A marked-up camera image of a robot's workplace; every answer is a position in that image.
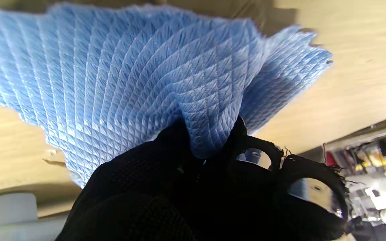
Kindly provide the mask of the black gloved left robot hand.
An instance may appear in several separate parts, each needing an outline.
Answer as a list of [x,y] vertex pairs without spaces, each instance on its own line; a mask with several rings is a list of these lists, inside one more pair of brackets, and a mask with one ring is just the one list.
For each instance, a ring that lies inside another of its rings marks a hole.
[[329,241],[349,212],[339,166],[284,155],[238,117],[209,160],[178,120],[100,165],[57,241]]

